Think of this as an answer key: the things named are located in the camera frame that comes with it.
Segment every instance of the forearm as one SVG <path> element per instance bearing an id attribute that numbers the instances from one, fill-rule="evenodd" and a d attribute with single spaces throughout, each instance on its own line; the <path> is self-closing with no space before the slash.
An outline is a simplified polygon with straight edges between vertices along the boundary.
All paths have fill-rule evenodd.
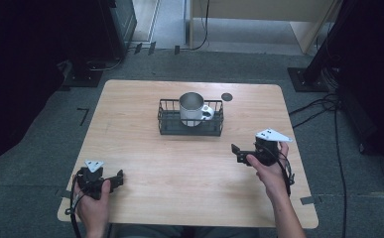
<path id="1" fill-rule="evenodd" d="M 272 199 L 278 237 L 306 237 L 300 220 L 287 196 Z"/>

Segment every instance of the black equipment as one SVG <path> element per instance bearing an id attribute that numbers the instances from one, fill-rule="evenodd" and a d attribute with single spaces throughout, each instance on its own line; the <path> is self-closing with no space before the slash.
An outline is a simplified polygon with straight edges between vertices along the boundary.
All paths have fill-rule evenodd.
<path id="1" fill-rule="evenodd" d="M 261 164 L 268 167 L 278 163 L 281 167 L 282 177 L 284 179 L 285 186 L 287 187 L 287 193 L 288 195 L 291 195 L 291 185 L 294 184 L 294 174 L 292 174 L 290 163 L 285 155 L 282 155 L 284 156 L 285 167 L 279 161 L 280 152 L 278 150 L 278 142 L 267 141 L 256 136 L 254 146 L 256 147 L 255 151 L 241 151 L 240 148 L 231 144 L 231 151 L 237 156 L 237 163 L 242 163 L 250 167 L 251 165 L 246 159 L 247 155 L 253 155 Z"/>
<path id="2" fill-rule="evenodd" d="M 266 141 L 256 137 L 256 143 L 254 143 L 254 146 L 256 147 L 255 151 L 241 151 L 240 148 L 231 144 L 232 153 L 237 156 L 237 163 L 243 163 L 247 166 L 251 166 L 246 159 L 247 155 L 253 155 L 265 166 L 272 166 L 278 161 L 278 142 Z"/>
<path id="3" fill-rule="evenodd" d="M 73 226 L 74 234 L 76 235 L 77 238 L 80 238 L 80 232 L 79 232 L 79 228 L 77 227 L 75 212 L 76 212 L 76 206 L 79 203 L 79 201 L 86 195 L 92 197 L 95 200 L 99 200 L 101 198 L 102 184 L 106 180 L 111 181 L 110 192 L 113 192 L 114 188 L 117 188 L 118 186 L 123 185 L 123 170 L 120 170 L 117 173 L 117 176 L 111 177 L 111 178 L 103 178 L 102 172 L 103 172 L 103 167 L 100 167 L 94 172 L 92 172 L 87 167 L 82 167 L 73 178 L 73 182 L 71 185 L 71 192 L 70 192 L 70 208 L 68 208 L 65 211 L 65 214 L 70 215 L 71 225 Z M 83 194 L 82 195 L 77 194 L 76 197 L 73 197 L 74 186 L 76 182 L 80 188 L 80 191 L 83 192 Z"/>

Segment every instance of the white triangular tag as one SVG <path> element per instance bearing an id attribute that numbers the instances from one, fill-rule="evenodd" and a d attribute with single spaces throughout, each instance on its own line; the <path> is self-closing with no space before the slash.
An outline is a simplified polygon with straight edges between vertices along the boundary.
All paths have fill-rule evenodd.
<path id="1" fill-rule="evenodd" d="M 85 164 L 92 173 L 96 172 L 102 165 L 104 165 L 103 162 L 97 161 L 85 161 Z"/>
<path id="2" fill-rule="evenodd" d="M 293 140 L 281 133 L 269 128 L 264 131 L 256 133 L 256 137 L 266 141 L 277 141 L 277 142 L 292 142 Z"/>

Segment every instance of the wooden table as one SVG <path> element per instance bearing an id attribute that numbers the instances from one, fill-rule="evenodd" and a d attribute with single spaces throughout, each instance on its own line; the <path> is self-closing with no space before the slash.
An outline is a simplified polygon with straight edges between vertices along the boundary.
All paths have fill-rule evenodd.
<path id="1" fill-rule="evenodd" d="M 220 137 L 160 135 L 159 100 L 178 99 L 189 91 L 214 100 L 232 94 L 231 101 L 223 102 Z M 105 178 L 124 171 L 124 185 L 111 194 L 112 223 L 274 227 L 263 183 L 231 153 L 231 143 L 254 150 L 255 133 L 266 128 L 295 139 L 277 85 L 109 80 L 73 174 L 85 160 L 103 161 Z M 297 140 L 289 146 L 296 182 L 291 200 L 303 227 L 316 228 L 315 206 L 301 202 L 311 193 Z M 69 221 L 64 215 L 68 204 L 63 198 L 62 221 Z"/>

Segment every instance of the human hand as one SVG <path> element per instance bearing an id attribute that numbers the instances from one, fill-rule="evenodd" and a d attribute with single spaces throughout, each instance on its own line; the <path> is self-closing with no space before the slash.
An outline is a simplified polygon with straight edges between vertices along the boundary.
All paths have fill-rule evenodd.
<path id="1" fill-rule="evenodd" d="M 95 200 L 85 195 L 76 207 L 76 214 L 79 216 L 86 228 L 86 237 L 104 237 L 105 228 L 109 219 L 109 194 L 111 181 L 105 180 L 101 188 L 101 198 Z M 74 187 L 75 194 L 83 196 L 78 184 Z"/>
<path id="2" fill-rule="evenodd" d="M 289 147 L 285 142 L 280 142 L 279 145 L 281 146 L 279 161 L 282 166 L 285 167 L 285 157 L 288 156 Z M 287 187 L 282 175 L 282 169 L 277 163 L 267 167 L 261 164 L 257 158 L 250 154 L 247 155 L 246 159 L 250 165 L 256 169 L 256 176 L 259 177 L 259 180 L 265 184 L 266 193 L 272 201 L 282 196 L 288 196 Z"/>

